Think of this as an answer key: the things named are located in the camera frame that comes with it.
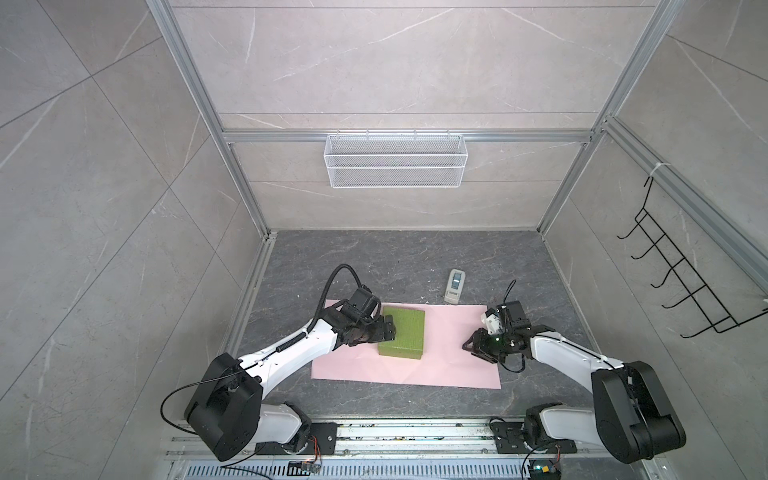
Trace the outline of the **green gift box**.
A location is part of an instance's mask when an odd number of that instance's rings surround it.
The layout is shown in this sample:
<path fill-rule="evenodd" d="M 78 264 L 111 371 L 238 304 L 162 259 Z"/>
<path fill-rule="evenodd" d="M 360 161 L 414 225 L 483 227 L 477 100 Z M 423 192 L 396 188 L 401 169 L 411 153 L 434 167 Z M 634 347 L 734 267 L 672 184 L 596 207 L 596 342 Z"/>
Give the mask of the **green gift box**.
<path fill-rule="evenodd" d="M 395 337 L 378 345 L 381 356 L 420 360 L 424 351 L 425 312 L 410 308 L 385 306 L 384 316 L 391 316 Z"/>

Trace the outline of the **pink wrapping paper sheet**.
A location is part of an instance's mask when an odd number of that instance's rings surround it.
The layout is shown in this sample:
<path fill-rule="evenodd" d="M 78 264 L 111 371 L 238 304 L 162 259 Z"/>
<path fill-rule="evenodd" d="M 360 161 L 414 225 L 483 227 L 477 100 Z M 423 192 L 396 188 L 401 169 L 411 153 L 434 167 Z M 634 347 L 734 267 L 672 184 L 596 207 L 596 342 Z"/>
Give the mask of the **pink wrapping paper sheet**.
<path fill-rule="evenodd" d="M 395 303 L 395 308 L 425 313 L 424 347 L 420 359 L 381 356 L 378 347 L 341 346 L 312 362 L 315 380 L 466 387 L 498 390 L 499 368 L 462 349 L 481 328 L 483 305 L 428 305 Z"/>

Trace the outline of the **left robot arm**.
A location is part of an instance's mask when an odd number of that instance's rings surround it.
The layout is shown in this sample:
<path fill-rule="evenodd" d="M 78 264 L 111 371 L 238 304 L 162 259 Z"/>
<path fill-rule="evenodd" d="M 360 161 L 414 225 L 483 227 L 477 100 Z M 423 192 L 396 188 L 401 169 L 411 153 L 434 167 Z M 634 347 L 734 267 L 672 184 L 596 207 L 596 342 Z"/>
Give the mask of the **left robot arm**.
<path fill-rule="evenodd" d="M 219 355 L 194 386 L 184 419 L 217 460 L 230 460 L 252 443 L 301 452 L 311 420 L 290 404 L 265 404 L 266 396 L 294 372 L 341 346 L 395 338 L 393 318 L 382 313 L 380 300 L 365 287 L 350 300 L 320 306 L 316 318 L 281 342 L 240 358 Z"/>

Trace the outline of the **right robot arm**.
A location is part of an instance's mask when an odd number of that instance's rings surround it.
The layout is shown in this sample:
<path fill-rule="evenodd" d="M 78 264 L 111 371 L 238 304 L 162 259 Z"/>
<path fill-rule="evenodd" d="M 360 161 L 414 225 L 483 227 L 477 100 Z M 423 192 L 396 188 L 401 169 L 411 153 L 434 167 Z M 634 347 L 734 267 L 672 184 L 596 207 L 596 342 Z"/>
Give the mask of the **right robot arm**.
<path fill-rule="evenodd" d="M 624 363 L 581 346 L 547 325 L 532 324 L 520 302 L 488 309 L 482 327 L 464 342 L 474 357 L 506 365 L 518 355 L 523 363 L 547 365 L 592 396 L 588 409 L 560 403 L 527 410 L 522 427 L 532 450 L 573 441 L 602 446 L 631 464 L 685 446 L 687 434 L 655 370 L 647 363 Z"/>

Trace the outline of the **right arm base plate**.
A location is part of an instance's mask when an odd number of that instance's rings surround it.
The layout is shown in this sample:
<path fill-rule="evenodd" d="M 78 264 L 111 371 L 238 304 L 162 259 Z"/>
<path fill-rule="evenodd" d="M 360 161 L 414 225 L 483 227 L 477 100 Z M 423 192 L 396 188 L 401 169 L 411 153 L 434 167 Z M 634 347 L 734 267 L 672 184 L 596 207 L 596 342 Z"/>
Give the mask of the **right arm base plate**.
<path fill-rule="evenodd" d="M 548 454 L 575 454 L 577 446 L 568 439 L 553 439 L 538 427 L 523 421 L 492 418 L 488 426 L 499 454 L 523 454 L 532 450 Z"/>

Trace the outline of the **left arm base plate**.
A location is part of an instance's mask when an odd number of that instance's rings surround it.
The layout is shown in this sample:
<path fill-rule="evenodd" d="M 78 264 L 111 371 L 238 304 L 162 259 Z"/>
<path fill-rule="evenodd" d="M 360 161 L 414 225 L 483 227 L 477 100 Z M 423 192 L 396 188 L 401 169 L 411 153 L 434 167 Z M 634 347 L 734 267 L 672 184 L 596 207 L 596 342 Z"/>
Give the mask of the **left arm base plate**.
<path fill-rule="evenodd" d="M 335 452 L 337 431 L 339 425 L 332 422 L 312 423 L 303 426 L 287 443 L 276 442 L 257 443 L 258 455 L 315 455 L 319 450 L 320 456 L 331 455 Z"/>

